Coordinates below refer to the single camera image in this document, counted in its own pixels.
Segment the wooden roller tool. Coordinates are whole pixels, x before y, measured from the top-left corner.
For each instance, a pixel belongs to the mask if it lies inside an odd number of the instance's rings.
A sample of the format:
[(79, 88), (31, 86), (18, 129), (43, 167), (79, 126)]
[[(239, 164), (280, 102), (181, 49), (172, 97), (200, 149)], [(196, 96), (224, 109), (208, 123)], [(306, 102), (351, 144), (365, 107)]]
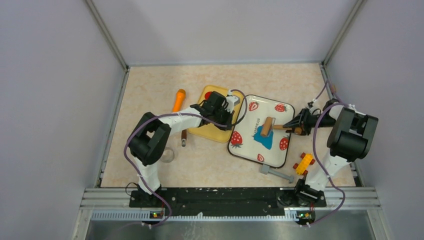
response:
[(284, 127), (282, 124), (275, 124), (275, 118), (268, 116), (262, 125), (260, 136), (267, 137), (273, 130), (286, 131), (287, 133), (294, 133), (296, 135), (300, 135), (303, 132), (301, 127)]

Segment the blue play dough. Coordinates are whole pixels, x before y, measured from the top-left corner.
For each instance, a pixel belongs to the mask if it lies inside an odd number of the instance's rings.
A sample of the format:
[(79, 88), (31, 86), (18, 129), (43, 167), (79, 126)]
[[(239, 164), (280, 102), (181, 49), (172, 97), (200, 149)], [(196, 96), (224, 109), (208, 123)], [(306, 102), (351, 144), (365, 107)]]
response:
[(259, 132), (253, 135), (253, 140), (262, 144), (267, 150), (270, 150), (273, 146), (274, 132), (270, 131), (267, 136), (261, 136)]

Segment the white strawberry enamel tray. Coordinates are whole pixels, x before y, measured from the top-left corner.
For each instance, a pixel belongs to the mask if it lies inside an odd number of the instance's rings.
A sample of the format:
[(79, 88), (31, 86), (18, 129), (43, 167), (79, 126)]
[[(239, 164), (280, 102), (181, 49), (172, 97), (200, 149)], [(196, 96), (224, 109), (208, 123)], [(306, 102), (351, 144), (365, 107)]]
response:
[(228, 152), (234, 156), (256, 163), (281, 168), (286, 162), (291, 134), (285, 130), (273, 130), (273, 142), (270, 150), (254, 141), (253, 135), (260, 133), (267, 117), (275, 118), (276, 125), (284, 125), (295, 116), (294, 107), (286, 102), (249, 94), (247, 102), (241, 105), (238, 119), (244, 116), (231, 134), (227, 144)]

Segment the silver tape roll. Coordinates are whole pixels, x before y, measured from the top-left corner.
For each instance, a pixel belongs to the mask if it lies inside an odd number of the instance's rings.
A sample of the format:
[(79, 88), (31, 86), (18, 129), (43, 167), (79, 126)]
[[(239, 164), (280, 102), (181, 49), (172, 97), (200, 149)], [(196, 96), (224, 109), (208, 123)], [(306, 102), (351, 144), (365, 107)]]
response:
[(163, 163), (171, 163), (175, 159), (175, 151), (172, 147), (165, 147), (162, 156), (160, 157), (160, 161)]

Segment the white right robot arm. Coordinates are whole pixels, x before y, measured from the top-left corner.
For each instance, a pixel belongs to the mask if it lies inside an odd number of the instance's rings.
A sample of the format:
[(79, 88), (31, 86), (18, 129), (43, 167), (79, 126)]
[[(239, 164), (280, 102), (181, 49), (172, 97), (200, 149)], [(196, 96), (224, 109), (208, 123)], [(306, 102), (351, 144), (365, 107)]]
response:
[(320, 114), (309, 103), (283, 128), (287, 133), (308, 136), (318, 128), (331, 128), (328, 148), (318, 166), (299, 179), (294, 187), (293, 200), (299, 206), (325, 205), (324, 190), (329, 179), (357, 159), (363, 159), (371, 149), (379, 119), (358, 112), (353, 105), (343, 106), (333, 98), (326, 102)]

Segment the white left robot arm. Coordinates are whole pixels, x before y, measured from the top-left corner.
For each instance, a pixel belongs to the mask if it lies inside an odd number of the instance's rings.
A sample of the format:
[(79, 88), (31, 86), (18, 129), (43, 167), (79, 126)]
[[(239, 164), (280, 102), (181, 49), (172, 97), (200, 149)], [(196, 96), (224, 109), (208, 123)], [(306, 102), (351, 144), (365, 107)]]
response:
[(235, 125), (233, 115), (241, 98), (229, 92), (222, 95), (212, 91), (201, 103), (190, 105), (177, 112), (155, 115), (145, 113), (128, 137), (123, 154), (129, 160), (139, 177), (141, 200), (149, 207), (160, 202), (158, 161), (163, 156), (170, 136), (190, 128), (212, 124), (222, 131), (229, 131)]

